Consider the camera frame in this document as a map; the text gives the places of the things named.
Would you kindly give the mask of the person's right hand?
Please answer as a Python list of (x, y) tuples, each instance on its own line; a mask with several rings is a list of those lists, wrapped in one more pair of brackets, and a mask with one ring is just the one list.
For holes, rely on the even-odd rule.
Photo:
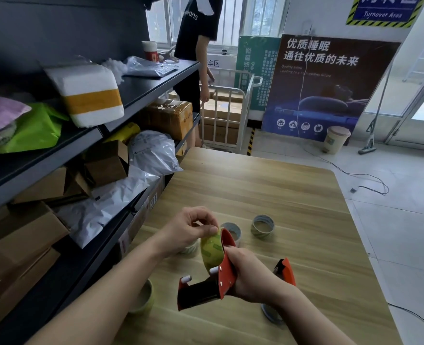
[(236, 284), (229, 295), (251, 303), (275, 305), (288, 284), (274, 275), (250, 250), (245, 248), (245, 282)]

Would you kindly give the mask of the person's left hand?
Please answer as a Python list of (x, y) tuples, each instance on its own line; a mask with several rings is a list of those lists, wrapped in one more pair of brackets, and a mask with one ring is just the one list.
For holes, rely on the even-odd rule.
[(154, 241), (157, 251), (163, 256), (178, 253), (192, 244), (192, 226), (217, 226), (215, 215), (206, 207), (184, 207), (157, 234)]

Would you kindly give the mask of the red tape dispenser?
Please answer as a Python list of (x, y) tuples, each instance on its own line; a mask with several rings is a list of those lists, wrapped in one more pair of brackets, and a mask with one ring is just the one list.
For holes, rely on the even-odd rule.
[[(221, 232), (223, 249), (235, 247), (232, 235), (223, 229)], [(191, 284), (192, 276), (187, 275), (179, 280), (177, 307), (183, 311), (215, 300), (221, 300), (234, 285), (237, 275), (226, 252), (220, 266), (212, 268), (210, 275), (204, 281)]]
[(273, 274), (286, 283), (296, 286), (296, 280), (287, 257), (280, 259), (276, 264)]

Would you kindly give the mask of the yellow-green tape roll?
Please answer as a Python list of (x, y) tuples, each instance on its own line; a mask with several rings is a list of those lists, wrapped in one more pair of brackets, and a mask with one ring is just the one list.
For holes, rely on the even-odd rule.
[(221, 242), (221, 232), (223, 229), (223, 227), (220, 227), (215, 235), (200, 239), (201, 256), (205, 269), (209, 275), (210, 270), (220, 266), (224, 259), (225, 253)]

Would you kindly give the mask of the person's right forearm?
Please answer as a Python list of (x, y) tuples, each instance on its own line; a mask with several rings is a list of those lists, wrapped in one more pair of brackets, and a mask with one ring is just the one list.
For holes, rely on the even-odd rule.
[(297, 345), (357, 345), (292, 284), (280, 282), (268, 304), (281, 316)]

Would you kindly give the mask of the person's left forearm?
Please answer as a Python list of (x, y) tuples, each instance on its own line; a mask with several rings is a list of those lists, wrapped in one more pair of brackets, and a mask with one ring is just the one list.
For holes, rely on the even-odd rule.
[(109, 345), (154, 268), (177, 250), (160, 232), (133, 249), (25, 345)]

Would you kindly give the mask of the clear tape roll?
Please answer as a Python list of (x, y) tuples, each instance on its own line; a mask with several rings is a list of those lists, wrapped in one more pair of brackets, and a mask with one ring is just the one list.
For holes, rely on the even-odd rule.
[(177, 254), (178, 255), (192, 255), (195, 254), (197, 248), (199, 246), (199, 239), (195, 240), (192, 244), (187, 247), (181, 249)]
[(148, 279), (140, 290), (135, 302), (128, 311), (131, 316), (141, 316), (148, 314), (154, 304), (155, 293), (150, 279)]
[(255, 216), (250, 225), (250, 232), (254, 237), (265, 240), (269, 238), (275, 229), (273, 219), (267, 215), (260, 214)]
[(236, 247), (240, 247), (242, 238), (241, 228), (233, 222), (224, 222), (220, 225), (221, 229), (226, 229), (233, 237)]
[(280, 316), (277, 310), (270, 307), (267, 304), (261, 304), (261, 309), (266, 318), (273, 324), (276, 324), (278, 326), (284, 324), (283, 318)]

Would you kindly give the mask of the labelled cardboard box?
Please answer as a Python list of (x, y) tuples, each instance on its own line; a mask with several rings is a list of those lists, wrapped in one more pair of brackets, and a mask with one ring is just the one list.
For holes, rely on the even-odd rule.
[(129, 251), (130, 244), (139, 232), (141, 226), (143, 226), (152, 208), (157, 203), (164, 188), (165, 176), (161, 176), (141, 194), (134, 206), (131, 207), (131, 213), (123, 222), (124, 231), (118, 239), (119, 255), (121, 258)]

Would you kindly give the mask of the puffy white plastic mailer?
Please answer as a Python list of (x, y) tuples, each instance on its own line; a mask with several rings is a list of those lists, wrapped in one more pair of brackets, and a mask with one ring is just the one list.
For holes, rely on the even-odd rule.
[(127, 146), (129, 164), (141, 171), (159, 177), (183, 171), (175, 155), (174, 141), (167, 134), (141, 131)]

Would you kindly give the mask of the long white plastic mailer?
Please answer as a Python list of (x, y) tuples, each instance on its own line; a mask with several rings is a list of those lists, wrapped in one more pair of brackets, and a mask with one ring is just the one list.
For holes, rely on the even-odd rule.
[(54, 209), (57, 217), (69, 228), (71, 239), (86, 247), (103, 228), (160, 175), (129, 166), (128, 177), (97, 187), (93, 198)]

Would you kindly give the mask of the cardboard boxes in cart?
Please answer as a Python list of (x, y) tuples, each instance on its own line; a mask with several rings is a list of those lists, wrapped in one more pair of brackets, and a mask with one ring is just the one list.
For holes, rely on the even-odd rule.
[(238, 143), (244, 95), (225, 89), (211, 89), (210, 93), (211, 98), (201, 107), (204, 127), (201, 123), (198, 124), (194, 138), (188, 137), (187, 148), (196, 145), (202, 137), (202, 131), (208, 143), (215, 142), (216, 145), (231, 147), (235, 147)]

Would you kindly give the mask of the black shelving unit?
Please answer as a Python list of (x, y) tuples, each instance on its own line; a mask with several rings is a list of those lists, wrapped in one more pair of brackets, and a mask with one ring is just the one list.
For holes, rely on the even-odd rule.
[[(82, 56), (93, 62), (143, 55), (149, 39), (145, 5), (151, 0), (0, 0), (0, 85), (13, 85), (38, 100), (62, 108), (42, 65)], [(182, 60), (179, 69), (154, 80), (125, 79), (120, 93), (125, 116), (102, 127), (64, 126), (51, 149), (0, 155), (0, 206), (40, 178), (108, 137), (151, 100), (195, 72), (197, 62)], [(115, 247), (136, 205), (137, 195), (83, 249), (66, 236), (53, 248), (60, 253), (50, 270), (0, 322), (0, 345), (23, 345), (37, 330), (74, 301), (92, 282)]]

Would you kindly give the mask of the taped brown cardboard box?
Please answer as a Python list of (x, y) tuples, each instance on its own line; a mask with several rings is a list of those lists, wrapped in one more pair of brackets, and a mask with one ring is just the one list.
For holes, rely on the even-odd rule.
[(158, 98), (140, 111), (140, 124), (169, 134), (174, 140), (184, 139), (193, 128), (192, 103)]

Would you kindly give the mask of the small open cardboard box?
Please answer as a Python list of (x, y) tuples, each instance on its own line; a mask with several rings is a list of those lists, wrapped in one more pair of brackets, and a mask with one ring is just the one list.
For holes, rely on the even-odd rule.
[(128, 148), (120, 140), (90, 147), (84, 153), (84, 173), (94, 187), (128, 177)]

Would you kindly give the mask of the white cage cart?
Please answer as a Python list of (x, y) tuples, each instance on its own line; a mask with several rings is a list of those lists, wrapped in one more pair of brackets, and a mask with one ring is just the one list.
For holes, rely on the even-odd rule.
[[(213, 73), (215, 77), (215, 81), (212, 82), (211, 80), (209, 80), (209, 92), (211, 89), (225, 89), (225, 90), (237, 91), (244, 95), (244, 103), (243, 103), (243, 111), (241, 115), (237, 145), (235, 147), (231, 147), (228, 145), (222, 145), (222, 146), (216, 145), (215, 142), (208, 143), (205, 140), (204, 131), (202, 131), (201, 139), (202, 139), (203, 145), (207, 148), (211, 148), (214, 150), (240, 153), (242, 149), (243, 141), (244, 141), (244, 135), (245, 135), (246, 127), (247, 127), (248, 118), (249, 118), (252, 89), (255, 87), (261, 86), (261, 77), (257, 77), (260, 81), (254, 83), (253, 82), (254, 75), (252, 75), (250, 79), (250, 86), (247, 89), (247, 92), (244, 92), (243, 90), (236, 88), (234, 86), (235, 75), (237, 73), (240, 73), (240, 71), (237, 71), (236, 69), (219, 69), (219, 68), (211, 68), (210, 71)], [(201, 115), (200, 123), (202, 127), (204, 127), (204, 123), (203, 123), (204, 116), (201, 112), (200, 112), (200, 115)]]

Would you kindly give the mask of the beige waste bin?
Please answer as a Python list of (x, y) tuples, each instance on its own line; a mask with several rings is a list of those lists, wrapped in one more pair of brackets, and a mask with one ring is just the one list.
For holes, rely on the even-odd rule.
[(345, 127), (329, 127), (324, 139), (322, 152), (325, 154), (336, 155), (350, 136), (350, 130)]

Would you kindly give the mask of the flat brown cardboard box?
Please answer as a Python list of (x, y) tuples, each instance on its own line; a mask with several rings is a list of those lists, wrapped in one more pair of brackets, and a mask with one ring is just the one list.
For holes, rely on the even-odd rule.
[(60, 167), (48, 174), (34, 185), (19, 193), (11, 200), (11, 204), (21, 204), (34, 201), (50, 200), (65, 195), (66, 167)]

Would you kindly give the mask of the green poster board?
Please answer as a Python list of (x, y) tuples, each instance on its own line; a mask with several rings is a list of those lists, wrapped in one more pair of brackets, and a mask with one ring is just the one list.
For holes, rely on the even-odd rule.
[(266, 109), (279, 46), (280, 37), (239, 37), (236, 70), (240, 73), (235, 75), (234, 86), (247, 92), (251, 76), (254, 75), (254, 83), (261, 77), (261, 86), (252, 89), (250, 110), (263, 112)]

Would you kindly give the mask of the grey flat plastic parcel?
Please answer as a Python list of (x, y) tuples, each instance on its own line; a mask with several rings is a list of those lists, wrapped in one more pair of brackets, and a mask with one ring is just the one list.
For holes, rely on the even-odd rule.
[(151, 79), (163, 78), (179, 69), (171, 63), (152, 62), (137, 56), (130, 56), (125, 61), (124, 76), (145, 77)]

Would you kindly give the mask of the white parcel with yellow tape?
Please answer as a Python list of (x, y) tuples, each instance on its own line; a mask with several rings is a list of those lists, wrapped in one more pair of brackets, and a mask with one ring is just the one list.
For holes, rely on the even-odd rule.
[(44, 67), (44, 71), (76, 127), (96, 127), (123, 118), (123, 103), (110, 69), (81, 61)]

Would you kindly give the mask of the crumpled clear plastic bag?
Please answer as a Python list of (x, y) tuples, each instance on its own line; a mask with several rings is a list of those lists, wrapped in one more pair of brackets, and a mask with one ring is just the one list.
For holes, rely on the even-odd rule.
[(114, 60), (111, 58), (102, 62), (101, 65), (111, 70), (115, 77), (117, 86), (121, 85), (123, 82), (123, 76), (126, 75), (128, 70), (127, 65), (122, 61)]

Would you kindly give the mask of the grey floor mop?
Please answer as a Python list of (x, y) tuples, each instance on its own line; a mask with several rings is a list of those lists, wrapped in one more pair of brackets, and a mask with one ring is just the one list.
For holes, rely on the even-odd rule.
[(387, 73), (386, 73), (385, 81), (384, 81), (384, 85), (383, 85), (383, 90), (381, 92), (381, 96), (380, 96), (380, 99), (379, 99), (379, 102), (378, 102), (378, 107), (376, 109), (375, 117), (370, 122), (370, 124), (369, 124), (369, 126), (366, 130), (367, 132), (369, 132), (369, 137), (368, 137), (364, 147), (362, 149), (358, 150), (359, 155), (366, 155), (366, 154), (369, 154), (369, 153), (376, 151), (376, 149), (377, 149), (375, 147), (375, 138), (374, 138), (375, 137), (375, 128), (376, 128), (376, 123), (377, 123), (378, 116), (379, 116), (379, 113), (380, 113), (380, 110), (381, 110), (382, 102), (383, 102), (383, 99), (384, 99), (384, 96), (385, 96), (385, 91), (386, 91), (386, 88), (388, 86), (389, 77), (390, 77), (390, 74), (391, 74), (391, 71), (392, 71), (393, 64), (394, 64), (394, 59), (390, 62), (389, 68), (387, 69)]

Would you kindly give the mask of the large brown cardboard box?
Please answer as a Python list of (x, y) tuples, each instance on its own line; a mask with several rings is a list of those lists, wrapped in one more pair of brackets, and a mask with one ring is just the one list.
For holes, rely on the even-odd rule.
[(39, 282), (60, 257), (52, 247), (0, 280), (0, 322)]
[(11, 207), (9, 215), (0, 221), (0, 280), (69, 233), (42, 201)]

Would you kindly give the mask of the dark sleep poster board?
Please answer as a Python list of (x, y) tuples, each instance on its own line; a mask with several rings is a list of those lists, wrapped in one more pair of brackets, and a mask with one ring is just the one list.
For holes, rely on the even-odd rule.
[(323, 142), (352, 133), (400, 42), (283, 34), (261, 132)]

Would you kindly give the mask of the red and white paper cup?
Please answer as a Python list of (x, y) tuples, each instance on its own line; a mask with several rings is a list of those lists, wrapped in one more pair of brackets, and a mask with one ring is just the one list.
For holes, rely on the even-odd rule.
[(157, 42), (156, 41), (142, 41), (142, 48), (145, 54), (145, 58), (148, 61), (157, 63), (159, 61)]

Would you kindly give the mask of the green bag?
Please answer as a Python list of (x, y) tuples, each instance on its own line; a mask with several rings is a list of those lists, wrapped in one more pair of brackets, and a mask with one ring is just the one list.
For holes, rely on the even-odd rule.
[(48, 149), (58, 143), (62, 126), (70, 121), (70, 117), (46, 103), (31, 103), (29, 106), (31, 111), (15, 121), (12, 138), (0, 145), (0, 154)]

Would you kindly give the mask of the barred window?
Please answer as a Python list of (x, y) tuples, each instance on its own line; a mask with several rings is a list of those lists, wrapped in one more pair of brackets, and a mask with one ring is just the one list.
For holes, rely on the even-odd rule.
[[(146, 11), (149, 38), (160, 48), (176, 43), (181, 18), (189, 0), (160, 0)], [(281, 34), (284, 11), (289, 0), (223, 0), (215, 48), (236, 49), (240, 36)]]

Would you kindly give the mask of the blue sign with striped border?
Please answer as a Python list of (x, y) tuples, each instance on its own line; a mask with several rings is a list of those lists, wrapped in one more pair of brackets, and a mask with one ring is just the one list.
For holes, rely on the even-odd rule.
[(354, 0), (347, 26), (411, 28), (424, 0)]

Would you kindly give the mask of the glass door with frame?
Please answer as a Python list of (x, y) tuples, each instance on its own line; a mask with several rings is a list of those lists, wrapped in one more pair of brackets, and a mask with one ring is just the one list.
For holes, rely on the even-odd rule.
[[(368, 114), (376, 114), (385, 81), (378, 85)], [(424, 150), (424, 22), (400, 46), (375, 128), (377, 143)]]

